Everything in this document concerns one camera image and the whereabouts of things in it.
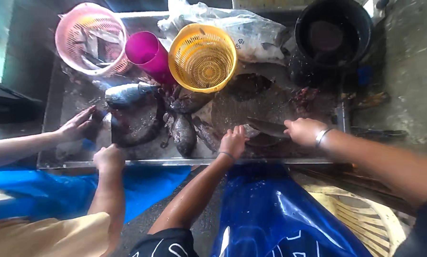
knife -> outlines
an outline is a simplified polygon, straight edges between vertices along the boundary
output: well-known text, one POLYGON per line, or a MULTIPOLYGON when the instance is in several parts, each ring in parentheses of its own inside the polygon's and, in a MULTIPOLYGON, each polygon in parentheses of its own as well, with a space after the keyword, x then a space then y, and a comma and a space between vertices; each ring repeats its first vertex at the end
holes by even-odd
POLYGON ((290 138, 284 133, 286 126, 283 124, 272 123, 252 117, 247 117, 247 119, 250 122, 250 126, 252 128, 257 129, 264 134, 279 138, 290 138))

black bucket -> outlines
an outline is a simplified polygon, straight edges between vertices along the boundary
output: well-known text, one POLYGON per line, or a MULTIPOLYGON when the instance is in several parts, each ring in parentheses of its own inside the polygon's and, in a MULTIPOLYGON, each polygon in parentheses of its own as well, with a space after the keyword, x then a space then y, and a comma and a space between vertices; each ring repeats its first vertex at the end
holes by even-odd
POLYGON ((369 50, 371 33, 372 20, 356 1, 313 2, 296 22, 290 79, 317 87, 337 71, 354 67, 369 50))

wristband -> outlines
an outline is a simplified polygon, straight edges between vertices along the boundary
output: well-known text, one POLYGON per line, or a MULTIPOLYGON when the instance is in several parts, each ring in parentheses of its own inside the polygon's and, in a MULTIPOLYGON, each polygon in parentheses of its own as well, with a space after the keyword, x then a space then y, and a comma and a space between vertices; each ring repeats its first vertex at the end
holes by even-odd
POLYGON ((227 156, 231 157, 231 159, 233 159, 233 162, 236 162, 236 158, 234 158, 233 155, 231 155, 227 152, 219 152, 219 154, 226 154, 227 156))
POLYGON ((317 137, 315 138, 315 147, 318 147, 320 145, 321 139, 323 139, 323 137, 325 136, 325 134, 330 131, 330 128, 324 129, 322 131, 320 131, 317 134, 317 137))

white plastic bag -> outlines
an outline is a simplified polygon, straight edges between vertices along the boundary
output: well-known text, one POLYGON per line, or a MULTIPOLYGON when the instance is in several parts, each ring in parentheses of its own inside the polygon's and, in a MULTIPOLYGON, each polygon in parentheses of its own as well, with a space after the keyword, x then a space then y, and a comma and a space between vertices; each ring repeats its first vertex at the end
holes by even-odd
POLYGON ((247 10, 210 8, 204 3, 189 5, 186 0, 168 0, 169 18, 158 27, 173 40, 186 25, 201 23, 223 29, 233 39, 240 60, 284 64, 276 42, 285 26, 247 10))

magenta plastic cup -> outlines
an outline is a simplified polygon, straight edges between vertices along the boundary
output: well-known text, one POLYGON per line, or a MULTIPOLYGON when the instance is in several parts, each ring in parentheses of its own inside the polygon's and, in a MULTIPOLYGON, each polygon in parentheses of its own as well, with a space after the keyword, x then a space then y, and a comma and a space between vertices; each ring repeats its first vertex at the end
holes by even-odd
POLYGON ((128 59, 161 84, 176 83, 167 63, 167 51, 148 31, 134 33, 125 45, 128 59))

